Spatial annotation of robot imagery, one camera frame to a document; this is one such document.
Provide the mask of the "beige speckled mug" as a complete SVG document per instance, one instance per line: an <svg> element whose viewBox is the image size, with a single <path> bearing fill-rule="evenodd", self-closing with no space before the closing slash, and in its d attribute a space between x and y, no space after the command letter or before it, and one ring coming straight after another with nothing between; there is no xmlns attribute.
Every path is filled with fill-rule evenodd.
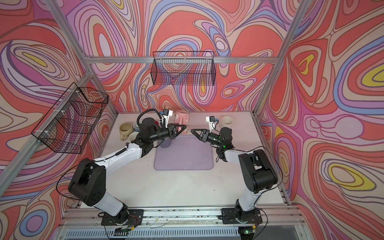
<svg viewBox="0 0 384 240"><path fill-rule="evenodd" d="M129 135L131 135L134 132L134 127L131 123L123 123L119 127L120 131L120 140L125 141Z"/></svg>

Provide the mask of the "white mug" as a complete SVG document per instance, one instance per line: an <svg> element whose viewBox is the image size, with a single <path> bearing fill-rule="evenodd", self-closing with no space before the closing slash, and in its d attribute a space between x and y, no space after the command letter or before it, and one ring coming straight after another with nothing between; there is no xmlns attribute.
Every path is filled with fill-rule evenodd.
<svg viewBox="0 0 384 240"><path fill-rule="evenodd" d="M221 126L222 127L227 127L227 128L230 128L232 126L232 124L234 123L234 120L232 117L230 116L224 116L222 117L221 119Z"/></svg>

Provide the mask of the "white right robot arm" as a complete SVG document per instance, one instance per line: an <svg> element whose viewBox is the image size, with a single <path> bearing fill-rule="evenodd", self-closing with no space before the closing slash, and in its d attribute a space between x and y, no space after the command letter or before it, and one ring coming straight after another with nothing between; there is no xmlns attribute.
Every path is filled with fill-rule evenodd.
<svg viewBox="0 0 384 240"><path fill-rule="evenodd" d="M263 222L261 210L257 203L263 193L278 184L278 175L269 158L263 150L241 151L232 144L233 136L230 128L224 127L219 134L207 129L192 129L191 133L204 143L216 147L220 160L227 163L240 164L242 176L246 185L243 195L236 200L233 208L222 208L218 216L223 224L253 224L258 226Z"/></svg>

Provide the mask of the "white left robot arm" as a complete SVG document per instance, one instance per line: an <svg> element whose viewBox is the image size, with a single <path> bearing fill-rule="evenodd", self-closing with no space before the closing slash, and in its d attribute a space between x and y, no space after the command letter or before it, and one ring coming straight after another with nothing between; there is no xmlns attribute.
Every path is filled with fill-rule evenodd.
<svg viewBox="0 0 384 240"><path fill-rule="evenodd" d="M128 163L145 157L155 147L155 142L174 139L187 128L183 124L169 123L170 110L149 111L158 115L158 122L144 118L144 113L140 113L136 120L140 130L133 141L107 156L81 160L69 183L70 194L87 206L104 212L116 225L126 224L130 214L126 204L107 192L107 177Z"/></svg>

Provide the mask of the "blue flowered mug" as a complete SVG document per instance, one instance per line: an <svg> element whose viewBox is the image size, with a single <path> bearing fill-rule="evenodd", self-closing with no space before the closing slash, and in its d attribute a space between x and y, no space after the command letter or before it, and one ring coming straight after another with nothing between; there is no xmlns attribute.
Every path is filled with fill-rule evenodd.
<svg viewBox="0 0 384 240"><path fill-rule="evenodd" d="M136 121L133 123L133 128L134 128L135 132L139 132L140 131L139 125L137 124Z"/></svg>

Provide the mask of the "pink patterned mug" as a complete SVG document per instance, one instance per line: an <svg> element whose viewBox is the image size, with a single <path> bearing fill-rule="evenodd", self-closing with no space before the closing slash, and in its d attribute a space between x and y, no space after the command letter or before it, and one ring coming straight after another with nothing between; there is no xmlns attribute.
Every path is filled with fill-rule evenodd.
<svg viewBox="0 0 384 240"><path fill-rule="evenodd" d="M190 113L186 111L176 111L174 123L178 125L188 126L190 120Z"/></svg>

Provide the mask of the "purple mug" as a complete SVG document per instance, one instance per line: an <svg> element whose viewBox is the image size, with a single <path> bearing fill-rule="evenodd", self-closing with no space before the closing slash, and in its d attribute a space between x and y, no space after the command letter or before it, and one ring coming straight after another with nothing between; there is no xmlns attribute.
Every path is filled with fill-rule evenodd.
<svg viewBox="0 0 384 240"><path fill-rule="evenodd" d="M164 140L164 141L160 144L160 147L165 149L165 148L170 147L171 144L172 144L172 140L168 138L168 139Z"/></svg>

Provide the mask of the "light green mug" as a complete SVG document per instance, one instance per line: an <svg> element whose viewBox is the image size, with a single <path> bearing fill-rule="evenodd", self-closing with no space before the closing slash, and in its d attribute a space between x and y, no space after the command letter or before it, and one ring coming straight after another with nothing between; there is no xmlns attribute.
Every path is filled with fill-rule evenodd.
<svg viewBox="0 0 384 240"><path fill-rule="evenodd" d="M128 137L128 141L129 141L130 143L132 143L132 142L136 139L136 137L138 136L138 134L139 134L139 132L133 132L133 133L131 133L131 134L129 135L129 137Z"/></svg>

